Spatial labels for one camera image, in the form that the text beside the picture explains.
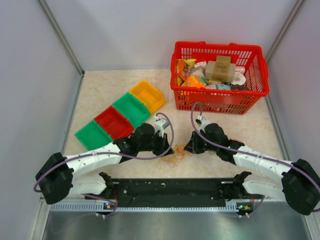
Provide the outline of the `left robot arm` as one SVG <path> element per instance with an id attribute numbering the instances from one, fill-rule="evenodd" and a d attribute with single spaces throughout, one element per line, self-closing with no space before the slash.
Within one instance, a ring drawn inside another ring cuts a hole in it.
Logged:
<path id="1" fill-rule="evenodd" d="M 34 189 L 42 193 L 49 205 L 85 194 L 109 198 L 114 191 L 110 176 L 105 172 L 94 176 L 88 173 L 137 159 L 140 152 L 151 152 L 155 158 L 173 154 L 165 132 L 169 126 L 168 121 L 159 119 L 154 124 L 143 123 L 129 136 L 94 150 L 69 156 L 54 153 L 36 174 Z"/>

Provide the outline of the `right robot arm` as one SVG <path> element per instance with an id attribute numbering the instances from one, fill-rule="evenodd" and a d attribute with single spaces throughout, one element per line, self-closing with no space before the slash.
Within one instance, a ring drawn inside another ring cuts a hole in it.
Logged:
<path id="1" fill-rule="evenodd" d="M 320 177 L 304 159 L 295 162 L 259 153 L 243 142 L 229 139 L 216 123 L 201 123 L 194 130 L 185 151 L 202 154 L 215 152 L 223 161 L 251 169 L 234 178 L 233 192 L 239 198 L 257 194 L 285 201 L 296 212 L 308 216 L 320 202 Z"/>

